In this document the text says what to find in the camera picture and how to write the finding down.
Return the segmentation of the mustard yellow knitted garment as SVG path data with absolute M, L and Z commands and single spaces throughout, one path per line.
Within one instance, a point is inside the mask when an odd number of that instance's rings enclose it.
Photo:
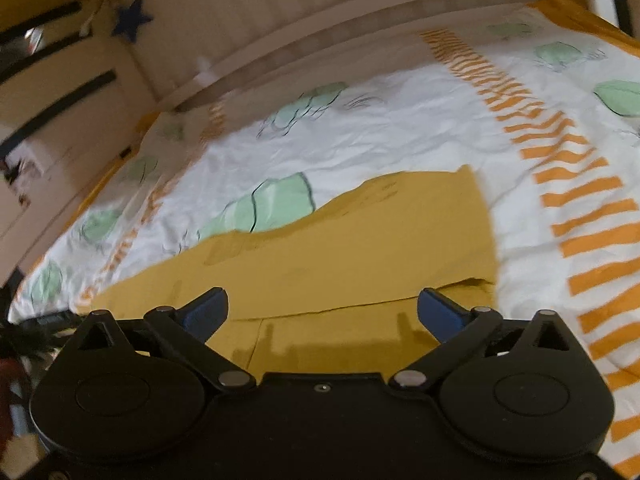
M 391 375 L 436 347 L 416 315 L 422 289 L 489 307 L 497 273 L 488 209 L 462 167 L 386 174 L 283 228 L 213 236 L 92 304 L 138 318 L 220 287 L 229 315 L 209 347 L 250 374 Z

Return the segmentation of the white patterned bed sheet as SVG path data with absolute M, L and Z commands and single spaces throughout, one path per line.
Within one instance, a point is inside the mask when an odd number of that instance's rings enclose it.
M 85 314 L 109 287 L 232 231 L 306 218 L 364 182 L 468 167 L 495 302 L 552 309 L 615 400 L 603 458 L 639 474 L 639 59 L 521 9 L 303 62 L 152 121 L 12 301 Z

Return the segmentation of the dark blue star decoration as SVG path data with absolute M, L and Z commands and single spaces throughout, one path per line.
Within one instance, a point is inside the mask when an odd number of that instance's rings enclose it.
M 117 20 L 111 36 L 122 37 L 130 44 L 135 44 L 138 40 L 139 28 L 152 21 L 154 21 L 152 15 L 143 9 L 143 0 L 134 0 L 129 6 L 117 8 Z

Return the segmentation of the orange mattress cover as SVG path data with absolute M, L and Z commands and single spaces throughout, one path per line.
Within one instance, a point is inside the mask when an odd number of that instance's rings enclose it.
M 538 0 L 528 6 L 560 27 L 597 37 L 635 58 L 640 58 L 640 42 L 593 14 L 574 0 Z

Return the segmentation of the wooden bed frame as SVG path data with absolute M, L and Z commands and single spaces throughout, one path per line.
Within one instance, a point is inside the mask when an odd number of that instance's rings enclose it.
M 82 196 L 136 143 L 153 110 L 204 102 L 282 65 L 360 39 L 497 15 L 532 0 L 143 0 L 154 18 L 112 37 L 134 0 L 1 0 L 1 39 L 28 55 L 1 71 L 1 273 L 26 268 Z M 601 0 L 582 0 L 599 9 Z M 639 0 L 627 0 L 639 16 Z

